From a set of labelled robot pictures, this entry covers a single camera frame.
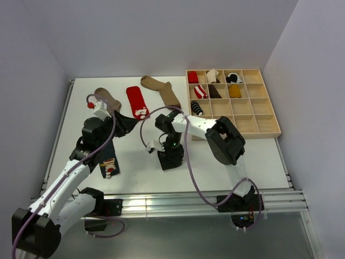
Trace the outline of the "black white striped sock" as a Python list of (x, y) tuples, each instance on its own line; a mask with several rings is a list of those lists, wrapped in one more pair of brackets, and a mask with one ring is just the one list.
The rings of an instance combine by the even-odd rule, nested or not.
[(191, 101), (190, 107), (191, 107), (192, 113), (194, 113), (195, 115), (200, 116), (204, 114), (203, 109), (201, 108), (200, 104), (197, 101), (194, 101), (194, 100)]

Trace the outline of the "long black sock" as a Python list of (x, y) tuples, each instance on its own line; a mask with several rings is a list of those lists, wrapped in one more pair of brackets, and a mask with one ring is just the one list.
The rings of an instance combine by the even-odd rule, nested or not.
[(175, 156), (172, 158), (167, 156), (159, 156), (158, 159), (163, 171), (175, 169), (181, 166), (183, 162), (183, 158), (181, 156)]

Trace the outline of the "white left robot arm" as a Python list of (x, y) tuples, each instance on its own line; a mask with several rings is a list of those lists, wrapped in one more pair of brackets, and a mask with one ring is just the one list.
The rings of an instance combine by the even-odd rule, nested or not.
[(12, 251), (16, 250), (41, 258), (51, 257), (62, 236), (82, 217), (93, 216), (109, 220), (105, 214), (104, 193), (93, 188), (83, 189), (77, 198), (69, 201), (77, 187), (101, 162), (101, 153), (113, 138), (130, 133), (138, 120), (114, 112), (104, 119), (85, 120), (75, 149), (55, 182), (28, 209), (18, 208), (11, 219)]

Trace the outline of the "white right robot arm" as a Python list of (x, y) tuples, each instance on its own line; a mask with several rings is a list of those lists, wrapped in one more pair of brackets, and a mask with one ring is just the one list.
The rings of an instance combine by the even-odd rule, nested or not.
[(187, 149), (181, 144), (184, 131), (204, 139), (215, 159), (227, 167), (230, 180), (235, 190), (228, 199), (218, 200), (219, 203), (233, 210), (246, 210), (254, 201), (255, 190), (250, 181), (244, 181), (247, 171), (244, 164), (245, 139), (227, 117), (205, 119), (195, 116), (185, 117), (180, 112), (159, 115), (155, 127), (167, 135), (162, 149), (157, 152), (163, 171), (175, 169), (182, 165), (187, 156)]

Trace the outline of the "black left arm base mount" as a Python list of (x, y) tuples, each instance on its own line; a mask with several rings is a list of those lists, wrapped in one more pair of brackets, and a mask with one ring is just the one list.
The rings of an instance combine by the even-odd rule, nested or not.
[[(94, 220), (84, 219), (84, 228), (87, 234), (98, 238), (110, 238), (121, 234), (125, 229), (125, 223), (118, 219), (122, 213), (123, 199), (106, 199), (102, 191), (86, 187), (78, 191), (77, 198), (91, 198), (95, 202), (92, 210), (87, 211), (85, 217), (93, 217)], [(120, 225), (120, 230), (111, 235), (101, 234), (109, 225)]]

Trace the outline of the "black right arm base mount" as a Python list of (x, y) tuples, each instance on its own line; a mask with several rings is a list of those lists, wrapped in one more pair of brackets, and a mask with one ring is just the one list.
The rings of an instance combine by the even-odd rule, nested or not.
[(264, 199), (251, 186), (243, 197), (233, 194), (226, 202), (216, 207), (219, 213), (230, 213), (231, 221), (236, 230), (246, 232), (254, 226), (256, 220), (264, 212)]

